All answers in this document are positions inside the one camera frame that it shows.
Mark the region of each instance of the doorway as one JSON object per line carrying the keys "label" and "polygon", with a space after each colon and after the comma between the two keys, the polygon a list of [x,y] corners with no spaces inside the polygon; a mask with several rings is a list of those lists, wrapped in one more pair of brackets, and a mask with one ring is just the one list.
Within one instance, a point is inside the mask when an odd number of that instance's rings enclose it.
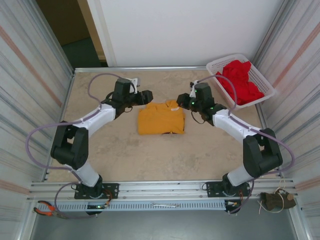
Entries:
{"label": "doorway", "polygon": [[107,67],[86,0],[36,0],[73,69]]}

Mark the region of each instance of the beige tabletop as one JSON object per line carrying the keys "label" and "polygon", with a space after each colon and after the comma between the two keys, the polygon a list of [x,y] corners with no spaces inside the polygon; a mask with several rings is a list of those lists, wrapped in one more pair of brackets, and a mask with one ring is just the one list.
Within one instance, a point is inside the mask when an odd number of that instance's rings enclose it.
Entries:
{"label": "beige tabletop", "polygon": [[[140,77],[139,90],[151,90],[153,101],[176,100],[179,94],[189,93],[189,82],[209,75],[207,71],[136,71],[114,72],[124,78]],[[97,107],[87,94],[88,83],[98,73],[77,73],[65,113],[65,121],[76,120]],[[91,92],[100,100],[113,91],[117,78],[100,76]],[[211,85],[216,103],[225,101]],[[89,158],[92,167],[104,181],[172,181],[221,179],[243,161],[242,144],[223,130],[209,123],[198,124],[190,111],[185,110],[185,134],[139,135],[138,109],[123,113],[106,124],[89,139]],[[247,123],[260,127],[255,106],[234,113]],[[56,160],[53,166],[59,166]],[[62,170],[51,171],[50,182],[67,182],[75,178]]]}

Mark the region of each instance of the gray floor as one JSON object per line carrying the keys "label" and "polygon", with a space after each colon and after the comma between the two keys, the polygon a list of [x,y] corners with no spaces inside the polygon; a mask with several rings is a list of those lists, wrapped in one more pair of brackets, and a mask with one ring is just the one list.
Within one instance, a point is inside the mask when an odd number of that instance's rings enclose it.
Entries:
{"label": "gray floor", "polygon": [[63,45],[62,49],[74,69],[107,67],[101,66],[90,37]]}
{"label": "gray floor", "polygon": [[261,212],[251,200],[238,213],[224,211],[105,212],[98,218],[39,216],[32,240],[296,240],[288,210]]}

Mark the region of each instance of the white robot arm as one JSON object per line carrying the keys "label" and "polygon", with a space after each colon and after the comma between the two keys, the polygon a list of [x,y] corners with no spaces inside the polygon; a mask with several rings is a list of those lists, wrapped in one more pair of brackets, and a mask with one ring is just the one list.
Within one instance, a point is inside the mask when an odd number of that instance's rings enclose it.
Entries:
{"label": "white robot arm", "polygon": [[190,83],[190,87],[190,94],[184,93],[178,96],[178,105],[199,112],[205,122],[226,131],[243,145],[243,164],[222,177],[220,190],[225,195],[234,195],[247,181],[282,165],[283,159],[278,143],[257,134],[262,132],[275,138],[275,133],[271,129],[251,126],[230,114],[225,106],[216,104],[207,83],[194,81]]}
{"label": "white robot arm", "polygon": [[[101,195],[102,178],[87,161],[89,138],[105,124],[119,117],[126,108],[145,105],[152,101],[152,92],[149,90],[139,92],[137,90],[139,85],[138,78],[119,78],[115,83],[114,91],[101,102],[101,107],[80,118],[81,123],[59,126],[56,130],[51,156],[79,176],[86,193],[92,198]],[[96,115],[83,121],[96,111],[98,111]]]}

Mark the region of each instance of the red cloth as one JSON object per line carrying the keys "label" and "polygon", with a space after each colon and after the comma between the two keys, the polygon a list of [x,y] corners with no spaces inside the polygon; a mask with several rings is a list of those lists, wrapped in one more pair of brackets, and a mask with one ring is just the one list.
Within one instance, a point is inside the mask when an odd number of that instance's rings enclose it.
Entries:
{"label": "red cloth", "polygon": [[[217,75],[223,75],[233,83],[236,91],[236,104],[238,105],[244,105],[265,96],[253,82],[249,81],[248,72],[250,68],[251,62],[242,63],[239,60],[234,60],[223,68],[222,74],[220,72],[216,73]],[[222,77],[217,77],[217,79],[230,97],[235,100],[231,85]]]}

